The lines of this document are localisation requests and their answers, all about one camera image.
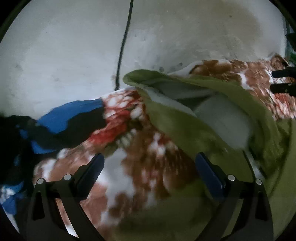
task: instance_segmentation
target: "brown and white patterned fabric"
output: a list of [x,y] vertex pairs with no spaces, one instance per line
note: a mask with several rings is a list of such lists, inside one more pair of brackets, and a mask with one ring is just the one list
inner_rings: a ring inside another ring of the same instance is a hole
[[[273,70],[284,68],[284,61],[279,55],[257,62],[203,61],[188,69],[187,74],[237,81],[259,98],[275,119],[295,118],[295,98],[269,90],[271,83],[294,81],[271,76]],[[110,240],[112,230],[125,216],[156,205],[173,190],[192,183],[198,175],[194,162],[151,124],[135,89],[115,91],[102,100],[107,125],[76,148],[63,149],[56,159],[40,162],[35,167],[33,183],[41,177],[46,181],[60,180],[67,173],[75,173],[96,153],[103,153],[105,167],[87,199],[80,204],[95,228]],[[62,202],[57,200],[57,204],[69,233],[76,235]]]

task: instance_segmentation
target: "silver screw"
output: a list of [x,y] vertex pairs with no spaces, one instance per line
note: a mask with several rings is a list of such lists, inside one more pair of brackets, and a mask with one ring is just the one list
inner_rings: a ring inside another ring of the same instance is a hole
[[39,179],[37,180],[37,183],[38,183],[38,184],[41,184],[41,183],[43,183],[43,181],[44,181],[43,178],[39,178]]
[[262,184],[262,181],[261,181],[260,179],[256,179],[256,183],[257,183],[258,185],[261,185],[261,184]]
[[235,180],[234,175],[228,175],[227,178],[228,178],[229,181],[234,181]]
[[66,174],[66,175],[64,176],[64,179],[65,179],[66,181],[68,181],[68,180],[71,179],[71,177],[72,177],[71,174]]

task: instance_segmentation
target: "green cloth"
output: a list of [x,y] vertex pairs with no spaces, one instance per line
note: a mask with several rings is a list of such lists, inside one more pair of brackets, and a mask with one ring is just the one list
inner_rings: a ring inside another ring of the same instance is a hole
[[[170,77],[156,71],[136,70],[124,77],[143,97],[152,124],[164,132],[192,159],[204,152],[213,164],[241,181],[252,182],[252,173],[242,150],[233,150],[204,122],[193,115],[152,101],[147,87],[178,82],[192,88],[206,87],[226,95],[252,120],[254,134],[249,148],[267,178],[264,186],[271,205],[274,236],[277,237],[296,212],[296,123],[274,121],[270,111],[236,82],[212,77]],[[115,232],[115,240],[194,240],[211,218],[216,205],[205,194],[200,180],[176,191],[156,207],[125,218]]]

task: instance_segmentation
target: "cord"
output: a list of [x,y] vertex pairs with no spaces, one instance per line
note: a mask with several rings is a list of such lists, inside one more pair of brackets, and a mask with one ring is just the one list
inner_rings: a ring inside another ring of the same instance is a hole
[[115,77],[115,89],[114,90],[119,90],[120,84],[119,84],[119,72],[120,72],[120,67],[121,67],[121,61],[122,61],[122,55],[123,55],[123,50],[124,50],[124,45],[126,43],[126,38],[128,35],[128,29],[131,23],[131,13],[133,11],[133,0],[130,2],[130,8],[128,11],[128,21],[126,22],[126,30],[123,35],[121,47],[120,47],[120,53],[119,53],[119,59],[118,59],[118,64],[117,64],[117,72],[116,72],[116,77]]

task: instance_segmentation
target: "olive green fabric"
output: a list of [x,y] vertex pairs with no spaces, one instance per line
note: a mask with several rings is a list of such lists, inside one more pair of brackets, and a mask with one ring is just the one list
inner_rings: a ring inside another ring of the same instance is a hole
[[[191,84],[225,94],[254,122],[249,148],[267,178],[264,182],[271,205],[274,236],[277,237],[294,215],[296,200],[296,123],[275,122],[270,111],[235,82],[211,77],[170,77],[156,71],[136,70],[124,82],[137,87],[143,97],[152,124],[168,135],[192,159],[204,152],[213,164],[241,181],[253,181],[251,170],[241,150],[230,148],[216,133],[196,117],[152,101],[147,87],[159,82]],[[115,240],[194,240],[205,227],[215,209],[206,196],[204,185],[197,180],[185,190],[177,191],[156,207],[125,218],[116,230]]]

